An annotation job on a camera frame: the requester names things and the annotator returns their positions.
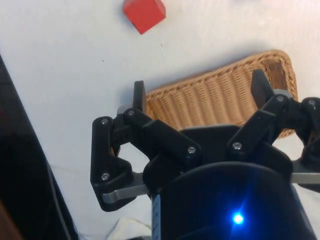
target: metal bracket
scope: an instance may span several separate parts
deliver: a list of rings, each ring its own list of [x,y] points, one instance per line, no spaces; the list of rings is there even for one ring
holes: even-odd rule
[[[119,200],[130,199],[141,195],[148,194],[149,191],[143,181],[143,173],[133,173],[133,181],[127,186],[112,191],[103,193],[102,200],[106,204],[114,204]]]
[[[291,182],[293,184],[320,184],[320,172],[311,170],[301,164],[301,160],[293,161],[293,173]]]

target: red block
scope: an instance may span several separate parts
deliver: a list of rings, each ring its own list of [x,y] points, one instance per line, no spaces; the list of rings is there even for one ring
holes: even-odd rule
[[[123,12],[140,34],[166,18],[166,7],[161,0],[126,0]]]

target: woven basket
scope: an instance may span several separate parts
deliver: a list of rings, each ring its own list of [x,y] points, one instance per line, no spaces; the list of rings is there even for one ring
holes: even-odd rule
[[[263,69],[274,89],[288,90],[298,100],[290,58],[270,50],[151,91],[146,96],[147,114],[179,131],[221,123],[243,125],[257,111],[250,92],[254,69]],[[285,129],[280,137],[293,132]]]

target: black cylindrical body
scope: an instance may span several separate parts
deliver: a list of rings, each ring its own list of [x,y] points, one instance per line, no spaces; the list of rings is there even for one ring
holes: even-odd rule
[[[151,198],[154,240],[316,239],[291,184],[252,163],[200,166]]]

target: white table surface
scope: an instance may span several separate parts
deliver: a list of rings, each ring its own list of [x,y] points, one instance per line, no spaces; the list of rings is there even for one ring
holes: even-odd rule
[[[83,238],[105,239],[123,216],[150,222],[147,197],[106,213],[89,181],[92,121],[115,117],[134,81],[150,90],[280,49],[291,57],[299,98],[320,96],[319,1],[163,3],[166,19],[140,35],[122,0],[0,0],[0,54]],[[302,149],[295,137],[276,145],[294,158]],[[129,146],[121,156],[131,154],[142,171],[147,159]],[[319,206],[311,206],[312,215]]]

